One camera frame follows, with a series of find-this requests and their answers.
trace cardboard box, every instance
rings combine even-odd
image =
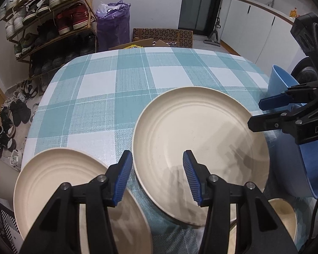
[[[165,42],[163,42],[162,40],[153,40],[151,39],[143,39],[143,40],[139,40],[139,41],[134,41],[131,43],[127,43],[127,44],[122,44],[122,45],[118,45],[116,47],[113,48],[109,48],[109,50],[121,50],[124,48],[127,48],[131,45],[137,45],[140,47],[169,47],[168,44],[166,44]]]
[[[192,48],[193,31],[184,29],[133,29],[133,41],[140,39],[153,38],[162,40],[169,44],[170,47]]]

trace red sneaker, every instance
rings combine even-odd
[[[55,22],[57,24],[57,28],[60,35],[65,34],[73,29],[73,23],[70,15],[68,14],[68,10],[64,10],[58,13]]]
[[[84,3],[77,3],[69,8],[72,15],[73,29],[79,29],[88,25],[88,10]]]

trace white cabinet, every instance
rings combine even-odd
[[[247,3],[239,0],[232,0],[224,30],[221,35],[221,40],[236,52],[236,48],[238,47],[240,37],[247,21],[249,7],[250,5]]]
[[[244,30],[236,49],[242,57],[255,63],[271,31],[274,15],[251,5]]]
[[[287,70],[299,50],[298,43],[290,33],[291,28],[291,24],[279,17],[275,18],[270,35],[256,62],[268,76],[274,64]]]

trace teal plaid tablecloth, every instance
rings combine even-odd
[[[60,146],[84,151],[107,165],[116,163],[124,150],[131,150],[133,129],[145,106],[177,87],[216,89],[260,114],[258,102],[265,97],[268,80],[243,57],[207,50],[150,47],[78,57],[55,74],[42,97],[22,167],[35,154]],[[272,146],[274,133],[266,133],[266,138]],[[150,225],[154,254],[198,252],[202,229],[165,216],[145,195],[133,170],[128,187]],[[309,200],[280,191],[273,174],[264,193],[268,198],[285,198],[296,209],[299,248],[308,232]]]

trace blue plastic bowl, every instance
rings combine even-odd
[[[269,80],[269,85],[267,88],[267,97],[273,97],[274,95],[281,94],[285,92],[287,88],[299,85],[296,79],[294,79],[291,74],[283,70],[277,65],[272,66],[272,72]],[[279,107],[273,111],[291,110],[292,105]]]
[[[317,199],[318,140],[297,145],[291,135],[280,132],[275,151],[272,167],[278,183],[292,196]]]

